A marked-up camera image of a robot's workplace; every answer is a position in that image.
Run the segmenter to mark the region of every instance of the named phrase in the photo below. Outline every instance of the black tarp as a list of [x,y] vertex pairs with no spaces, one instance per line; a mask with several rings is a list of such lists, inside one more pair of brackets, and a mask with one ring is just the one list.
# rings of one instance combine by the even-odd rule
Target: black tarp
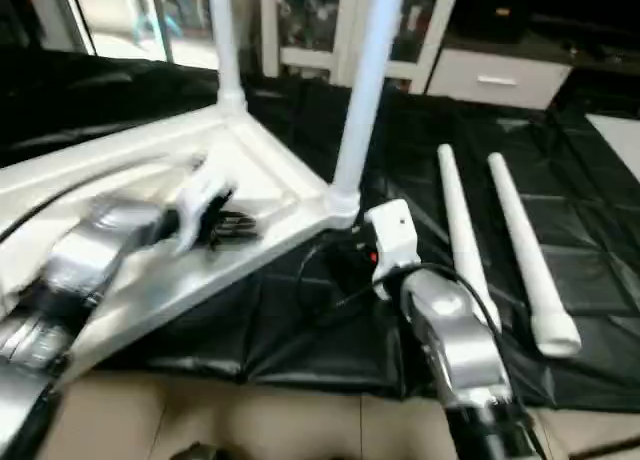
[[[215,100],[215,74],[162,63],[6,52],[0,63],[4,165]],[[313,82],[246,82],[251,113],[330,180],[348,90]],[[451,263],[436,148],[455,149],[516,388],[531,404],[640,411],[640,186],[584,112],[531,112],[388,92],[363,181],[363,208],[410,205],[425,261]],[[563,302],[580,354],[544,359],[486,166],[504,154]],[[433,393],[411,336],[373,295],[305,322],[293,279],[305,245],[116,354],[104,368],[152,369],[344,393]],[[338,299],[322,261],[305,298]],[[354,280],[366,282],[366,277]]]

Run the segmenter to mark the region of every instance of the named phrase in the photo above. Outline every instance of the white cylindrical rod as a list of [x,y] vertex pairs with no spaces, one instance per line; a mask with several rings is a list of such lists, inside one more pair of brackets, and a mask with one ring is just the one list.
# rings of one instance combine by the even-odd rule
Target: white cylindrical rod
[[[451,251],[453,252],[453,263],[456,272],[462,275],[478,292],[482,303],[489,315],[491,315],[493,323],[502,331],[500,313],[489,295],[478,244],[473,232],[467,202],[464,198],[462,183],[460,182],[458,166],[450,145],[440,145],[438,147],[438,160],[440,163],[442,189],[444,191],[444,203],[447,209]],[[486,325],[484,314],[476,302],[473,302],[473,312]]]
[[402,0],[372,0],[340,154],[330,189],[336,208],[358,209],[360,179],[369,150],[385,70]]
[[238,51],[233,30],[231,0],[209,0],[211,24],[218,54],[220,88],[218,102],[232,108],[244,108],[244,92],[240,85]]
[[574,356],[582,345],[580,334],[562,305],[507,164],[502,155],[493,153],[489,166],[529,297],[531,329],[538,349],[547,357]]

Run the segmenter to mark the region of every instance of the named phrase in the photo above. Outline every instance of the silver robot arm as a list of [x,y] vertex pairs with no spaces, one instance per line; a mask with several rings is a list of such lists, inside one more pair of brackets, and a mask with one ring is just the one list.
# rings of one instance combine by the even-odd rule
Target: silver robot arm
[[0,321],[0,459],[33,443],[32,414],[51,398],[69,349],[99,306],[125,259],[172,238],[174,254],[193,246],[202,215],[234,190],[210,171],[196,171],[172,205],[102,198],[52,248],[17,304]]
[[540,458],[523,422],[514,422],[513,392],[491,330],[473,313],[466,288],[419,269],[417,234],[403,200],[367,212],[375,231],[374,281],[399,267],[416,270],[382,282],[376,293],[399,298],[400,310],[422,345],[460,460]]

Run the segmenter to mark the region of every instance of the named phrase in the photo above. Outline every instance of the black cable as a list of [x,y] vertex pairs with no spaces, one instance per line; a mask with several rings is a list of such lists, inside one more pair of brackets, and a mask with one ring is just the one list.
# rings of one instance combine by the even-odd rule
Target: black cable
[[[355,225],[348,233],[348,237],[349,239],[351,239],[353,237],[354,233],[357,233],[360,230],[360,227],[358,225]],[[323,312],[322,309],[311,309],[309,308],[308,305],[305,305],[302,301],[302,296],[301,296],[301,286],[302,286],[302,275],[304,274],[304,272],[306,271],[307,267],[309,266],[309,264],[311,263],[311,261],[319,254],[323,253],[324,250],[328,247],[331,247],[333,245],[336,245],[338,243],[344,242],[345,241],[345,233],[344,232],[331,232],[331,234],[329,234],[326,238],[321,239],[320,241],[316,242],[307,252],[307,254],[305,255],[305,257],[302,259],[302,262],[300,263],[300,267],[298,268],[298,271],[296,272],[296,276],[295,276],[295,280],[294,280],[294,285],[293,285],[293,298],[296,302],[296,305],[298,306],[298,310],[300,310],[300,313],[302,314],[302,316],[304,317],[305,320],[307,321],[311,321],[313,323],[313,319],[314,317],[318,317],[323,315],[326,312]],[[334,305],[330,306],[328,308],[328,310],[332,310],[334,307]]]
[[53,195],[45,198],[44,200],[40,201],[38,204],[36,204],[35,206],[31,207],[29,210],[27,210],[24,214],[22,214],[20,217],[18,217],[16,220],[14,220],[11,225],[9,225],[2,233],[0,233],[0,245],[7,239],[9,238],[12,234],[14,234],[16,232],[16,230],[18,230],[20,227],[22,227],[25,223],[27,223],[29,220],[31,220],[33,217],[35,217],[36,215],[38,215],[40,212],[42,212],[44,209],[46,209],[47,207],[49,207],[51,204],[55,203],[56,201],[60,200],[60,198],[64,197],[65,195],[68,195],[69,193],[72,193],[82,187],[85,187],[86,185],[89,185],[93,182],[96,182],[98,180],[102,180],[106,177],[110,177],[112,175],[115,175],[117,173],[122,173],[125,172],[127,170],[131,170],[132,168],[135,167],[140,167],[142,165],[147,165],[150,163],[155,163],[158,162],[162,159],[168,159],[167,155],[153,155],[153,156],[149,156],[149,157],[143,157],[143,158],[139,158],[137,160],[133,160],[131,162],[126,162],[126,163],[122,163],[119,164],[118,166],[112,167],[112,168],[108,168],[106,170],[103,170],[102,172],[90,175],[82,180],[79,180],[71,185],[69,185],[68,187],[63,188],[62,190],[59,190],[58,192],[54,193]]

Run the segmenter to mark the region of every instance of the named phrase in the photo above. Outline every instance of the beige floor tile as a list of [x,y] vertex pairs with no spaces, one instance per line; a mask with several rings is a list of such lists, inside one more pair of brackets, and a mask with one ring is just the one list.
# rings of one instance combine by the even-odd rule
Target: beige floor tile
[[544,448],[544,453],[547,455],[548,460],[567,460],[567,454],[564,447],[553,435],[553,432],[549,430],[546,425],[545,419],[541,415],[540,409],[531,409],[529,413],[533,416],[535,422],[535,432]]
[[360,457],[360,399],[181,379],[171,388],[152,460],[194,442],[250,460]]
[[[551,439],[567,454],[640,435],[640,415],[541,410],[540,417]],[[637,460],[640,449],[609,455],[606,460]]]
[[449,426],[433,400],[362,399],[364,460],[455,460]]
[[91,374],[67,392],[39,460],[146,460],[164,408],[161,377]]

